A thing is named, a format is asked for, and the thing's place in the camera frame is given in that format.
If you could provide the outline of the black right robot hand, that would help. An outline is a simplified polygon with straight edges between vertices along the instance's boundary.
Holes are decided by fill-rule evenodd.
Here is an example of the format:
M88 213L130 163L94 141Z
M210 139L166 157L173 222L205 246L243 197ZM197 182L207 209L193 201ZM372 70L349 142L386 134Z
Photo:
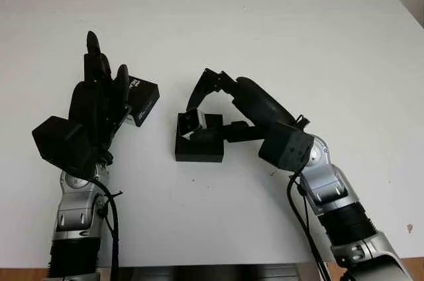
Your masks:
M207 95L219 91L224 91L231 95L233 97L232 104L253 123L250 126L245 121L235 121L228 125L214 128L213 131L219 133L227 142L263 139L275 122L289 125L299 130L304 130L309 124L309 120L303 116L295 118L250 78L238 77L233 80L224 71L217 73L208 68L204 69L195 85L186 110L197 109Z

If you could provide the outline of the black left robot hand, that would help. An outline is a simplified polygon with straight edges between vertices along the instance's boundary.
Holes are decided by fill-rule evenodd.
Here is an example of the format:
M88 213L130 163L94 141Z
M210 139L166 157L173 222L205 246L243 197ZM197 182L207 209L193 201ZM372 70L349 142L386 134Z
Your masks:
M111 143L132 109L129 104L129 71L122 64L116 77L111 76L108 58L101 52L98 38L92 31L87 33L86 46L83 81L74 88L68 118L87 128L97 163L111 165Z

